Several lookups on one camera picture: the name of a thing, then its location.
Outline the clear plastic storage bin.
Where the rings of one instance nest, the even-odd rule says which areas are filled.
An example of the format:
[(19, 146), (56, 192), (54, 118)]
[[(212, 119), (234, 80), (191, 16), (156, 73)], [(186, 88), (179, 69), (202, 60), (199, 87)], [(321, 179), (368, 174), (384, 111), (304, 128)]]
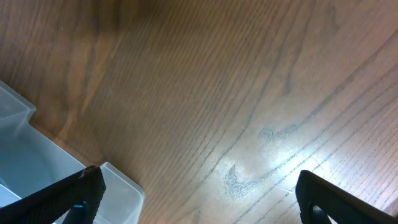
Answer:
[[(84, 165), (29, 124), (35, 106), (1, 83), (1, 206), (62, 180)], [(101, 166), (106, 191), (95, 223), (136, 224), (144, 191), (109, 162)]]

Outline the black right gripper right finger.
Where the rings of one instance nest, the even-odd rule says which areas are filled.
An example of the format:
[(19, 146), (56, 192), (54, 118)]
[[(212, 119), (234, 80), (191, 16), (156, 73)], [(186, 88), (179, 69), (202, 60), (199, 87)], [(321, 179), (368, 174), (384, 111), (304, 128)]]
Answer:
[(387, 223), (393, 217), (349, 194), (309, 170), (302, 170), (295, 188), (302, 223)]

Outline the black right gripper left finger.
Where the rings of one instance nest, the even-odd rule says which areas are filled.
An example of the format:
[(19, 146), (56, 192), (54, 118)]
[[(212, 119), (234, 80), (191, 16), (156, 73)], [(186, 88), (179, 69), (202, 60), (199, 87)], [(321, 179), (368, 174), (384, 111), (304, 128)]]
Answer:
[(92, 224), (106, 190), (102, 171), (89, 166), (1, 209), (1, 223)]

